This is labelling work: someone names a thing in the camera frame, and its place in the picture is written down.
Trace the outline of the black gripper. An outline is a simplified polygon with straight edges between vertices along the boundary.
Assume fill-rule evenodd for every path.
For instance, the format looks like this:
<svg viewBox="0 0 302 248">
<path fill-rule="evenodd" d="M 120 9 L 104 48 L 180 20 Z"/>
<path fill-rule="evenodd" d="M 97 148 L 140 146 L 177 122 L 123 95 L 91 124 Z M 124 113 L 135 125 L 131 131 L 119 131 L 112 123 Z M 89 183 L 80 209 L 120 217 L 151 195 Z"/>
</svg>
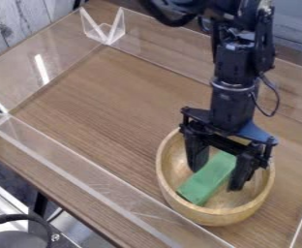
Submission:
<svg viewBox="0 0 302 248">
<path fill-rule="evenodd" d="M 180 133 L 189 168 L 199 172 L 209 159 L 209 147 L 237 157 L 228 189 L 240 191 L 259 168 L 269 166 L 277 139 L 253 123 L 259 109 L 260 81 L 247 85 L 212 81 L 211 109 L 184 107 Z"/>
</svg>

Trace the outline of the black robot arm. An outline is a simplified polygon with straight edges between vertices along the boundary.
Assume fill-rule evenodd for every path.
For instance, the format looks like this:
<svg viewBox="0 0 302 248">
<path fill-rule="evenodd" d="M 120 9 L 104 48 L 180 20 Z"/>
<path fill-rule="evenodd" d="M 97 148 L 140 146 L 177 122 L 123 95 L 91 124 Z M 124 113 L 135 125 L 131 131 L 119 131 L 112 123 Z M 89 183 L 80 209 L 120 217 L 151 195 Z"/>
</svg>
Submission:
<svg viewBox="0 0 302 248">
<path fill-rule="evenodd" d="M 211 147 L 237 157 L 228 189 L 239 191 L 255 172 L 269 166 L 275 136 L 253 121 L 260 85 L 275 69 L 272 0 L 140 0 L 152 17 L 169 27 L 196 21 L 211 34 L 215 74 L 211 108 L 181 108 L 180 132 L 188 163 L 200 171 Z"/>
</svg>

